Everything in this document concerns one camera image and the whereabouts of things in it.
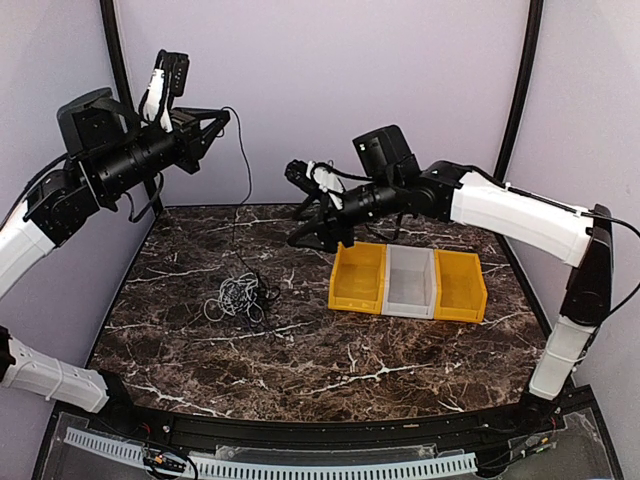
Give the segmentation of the yellow bin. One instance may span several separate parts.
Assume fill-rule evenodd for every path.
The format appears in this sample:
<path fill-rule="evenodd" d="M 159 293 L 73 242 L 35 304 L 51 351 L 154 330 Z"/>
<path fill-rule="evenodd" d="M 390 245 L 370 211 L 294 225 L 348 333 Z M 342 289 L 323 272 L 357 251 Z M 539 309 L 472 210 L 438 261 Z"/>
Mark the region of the yellow bin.
<path fill-rule="evenodd" d="M 437 249 L 435 320 L 481 323 L 488 293 L 475 253 Z"/>
<path fill-rule="evenodd" d="M 382 311 L 387 246 L 355 242 L 340 244 L 329 282 L 328 307 L 332 310 L 378 315 Z"/>

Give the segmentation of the white translucent bin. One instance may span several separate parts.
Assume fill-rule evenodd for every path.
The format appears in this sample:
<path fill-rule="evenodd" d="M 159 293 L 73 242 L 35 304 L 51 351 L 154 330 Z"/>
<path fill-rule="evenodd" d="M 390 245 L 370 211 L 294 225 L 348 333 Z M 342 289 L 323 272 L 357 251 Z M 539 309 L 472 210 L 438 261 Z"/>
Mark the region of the white translucent bin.
<path fill-rule="evenodd" d="M 436 297 L 434 250 L 388 244 L 381 313 L 432 320 Z"/>

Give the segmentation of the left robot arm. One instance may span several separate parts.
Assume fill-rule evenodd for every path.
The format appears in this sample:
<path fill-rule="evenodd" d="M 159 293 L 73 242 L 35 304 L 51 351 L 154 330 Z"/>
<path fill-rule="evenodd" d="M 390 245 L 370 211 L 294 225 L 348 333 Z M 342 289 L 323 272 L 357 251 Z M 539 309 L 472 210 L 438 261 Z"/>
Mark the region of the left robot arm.
<path fill-rule="evenodd" d="M 175 165 L 194 174 L 230 114 L 222 109 L 176 107 L 167 126 L 143 123 L 105 87 L 84 94 L 57 112 L 66 145 L 62 168 L 50 165 L 31 181 L 1 224 L 1 292 L 37 262 L 64 245 L 102 209 L 133 187 Z M 65 402 L 103 421 L 120 436 L 141 427 L 119 378 L 75 367 L 26 346 L 1 330 L 1 384 Z"/>

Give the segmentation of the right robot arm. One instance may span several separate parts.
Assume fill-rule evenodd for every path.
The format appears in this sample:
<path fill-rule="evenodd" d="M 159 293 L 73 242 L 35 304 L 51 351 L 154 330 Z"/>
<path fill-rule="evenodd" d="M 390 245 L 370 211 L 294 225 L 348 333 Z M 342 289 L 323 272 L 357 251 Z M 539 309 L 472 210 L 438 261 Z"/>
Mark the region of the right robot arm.
<path fill-rule="evenodd" d="M 354 243 L 354 229 L 387 215 L 422 215 L 478 227 L 526 243 L 571 266 L 559 317 L 529 381 L 528 396 L 510 413 L 521 434 L 534 432 L 582 361 L 612 303 L 613 234 L 617 219 L 603 205 L 572 206 L 503 183 L 474 165 L 439 160 L 419 166 L 402 130 L 389 125 L 354 139 L 364 168 L 359 186 L 327 162 L 293 160 L 286 179 L 306 193 L 302 210 L 317 213 L 288 238 L 293 247 L 334 253 Z"/>

